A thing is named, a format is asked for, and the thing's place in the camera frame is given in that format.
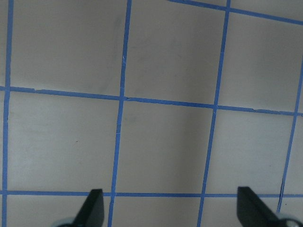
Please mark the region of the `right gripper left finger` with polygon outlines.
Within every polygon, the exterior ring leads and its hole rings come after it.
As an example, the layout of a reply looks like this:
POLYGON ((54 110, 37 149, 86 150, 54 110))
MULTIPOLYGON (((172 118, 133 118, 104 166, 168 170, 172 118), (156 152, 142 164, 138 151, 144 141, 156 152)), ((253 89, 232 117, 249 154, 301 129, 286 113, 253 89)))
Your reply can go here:
POLYGON ((105 220, 102 189, 92 189, 75 218, 65 218, 53 223, 54 227, 102 227, 105 220))

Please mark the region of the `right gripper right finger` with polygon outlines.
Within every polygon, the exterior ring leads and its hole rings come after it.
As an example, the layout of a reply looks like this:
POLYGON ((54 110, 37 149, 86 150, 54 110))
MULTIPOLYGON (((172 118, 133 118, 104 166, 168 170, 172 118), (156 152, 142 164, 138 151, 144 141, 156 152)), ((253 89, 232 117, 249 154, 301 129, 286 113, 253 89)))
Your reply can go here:
POLYGON ((296 218, 275 214, 247 186, 237 189, 237 218, 243 227, 301 227, 296 218))

